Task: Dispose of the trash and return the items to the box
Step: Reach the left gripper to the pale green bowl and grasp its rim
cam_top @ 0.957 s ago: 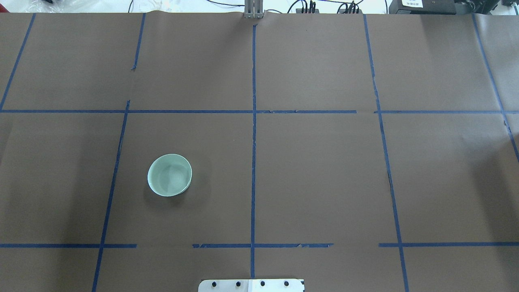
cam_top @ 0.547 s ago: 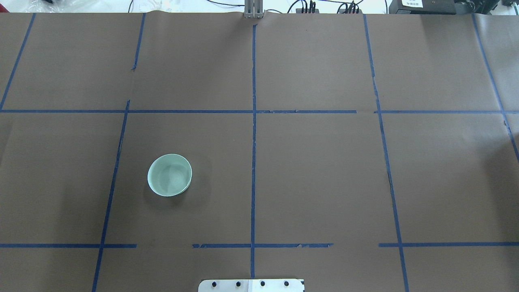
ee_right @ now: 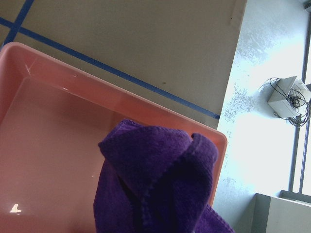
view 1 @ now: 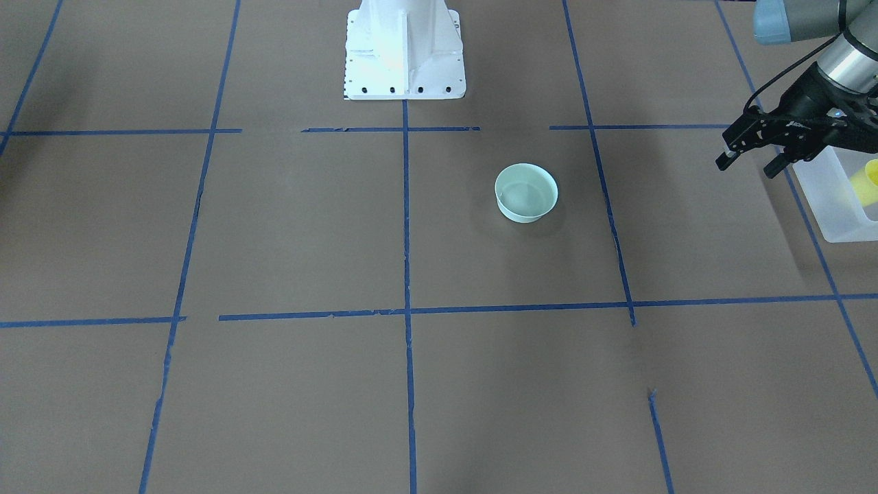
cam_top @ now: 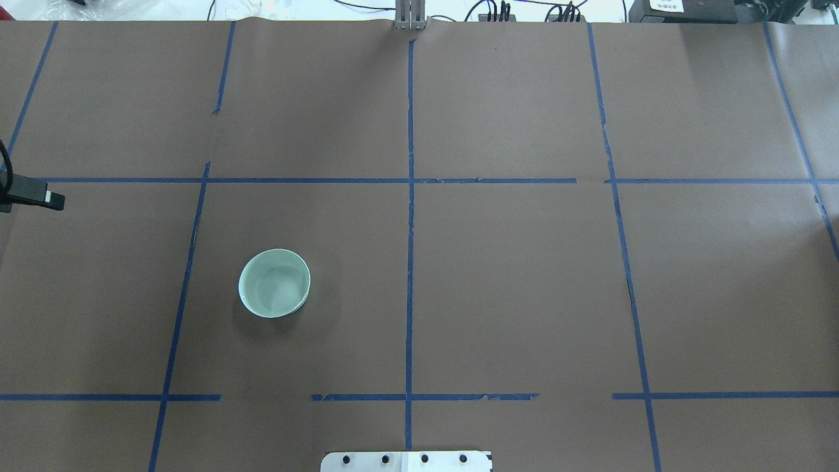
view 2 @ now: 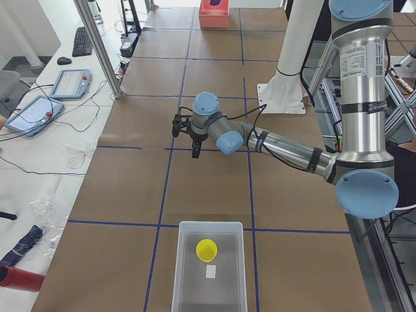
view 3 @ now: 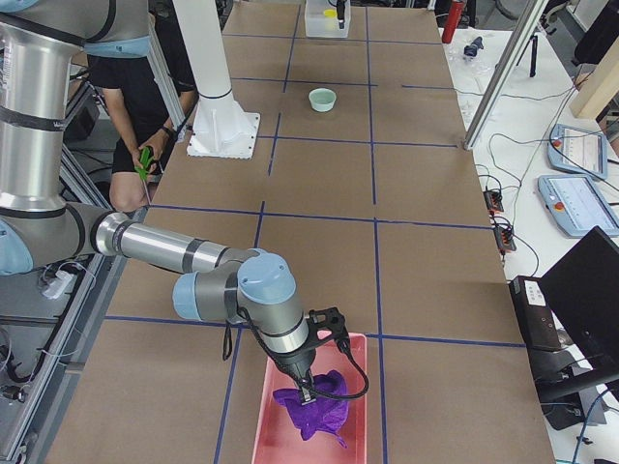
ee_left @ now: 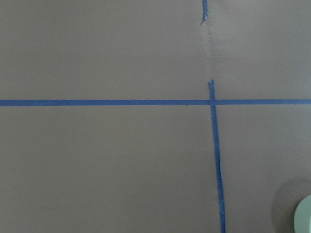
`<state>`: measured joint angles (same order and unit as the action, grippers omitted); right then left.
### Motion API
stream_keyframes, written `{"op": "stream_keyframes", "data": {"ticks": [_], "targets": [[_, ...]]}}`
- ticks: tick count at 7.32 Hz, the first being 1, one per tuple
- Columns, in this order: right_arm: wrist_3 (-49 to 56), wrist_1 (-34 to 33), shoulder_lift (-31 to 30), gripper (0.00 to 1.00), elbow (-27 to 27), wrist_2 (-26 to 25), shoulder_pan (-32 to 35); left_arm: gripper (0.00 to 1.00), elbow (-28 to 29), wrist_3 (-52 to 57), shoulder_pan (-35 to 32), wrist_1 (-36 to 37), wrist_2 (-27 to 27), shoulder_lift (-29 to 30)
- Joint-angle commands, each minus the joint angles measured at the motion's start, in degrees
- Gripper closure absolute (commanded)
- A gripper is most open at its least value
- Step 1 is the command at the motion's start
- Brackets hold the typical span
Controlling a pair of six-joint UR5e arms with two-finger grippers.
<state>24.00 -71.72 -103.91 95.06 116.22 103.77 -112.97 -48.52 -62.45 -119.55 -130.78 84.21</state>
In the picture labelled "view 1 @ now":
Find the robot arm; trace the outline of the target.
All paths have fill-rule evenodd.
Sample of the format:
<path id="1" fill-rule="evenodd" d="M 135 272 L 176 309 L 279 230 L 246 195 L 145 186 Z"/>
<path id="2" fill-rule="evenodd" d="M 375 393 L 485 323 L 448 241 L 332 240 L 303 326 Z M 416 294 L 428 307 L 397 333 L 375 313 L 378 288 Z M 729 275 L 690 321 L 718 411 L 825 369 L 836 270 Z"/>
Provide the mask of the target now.
<path id="1" fill-rule="evenodd" d="M 803 74 L 763 110 L 749 98 L 722 133 L 715 163 L 725 171 L 740 154 L 775 145 L 764 167 L 774 178 L 788 165 L 815 159 L 827 147 L 875 154 L 877 5 L 875 1 L 758 1 L 755 40 L 764 46 L 821 38 L 806 54 Z"/>

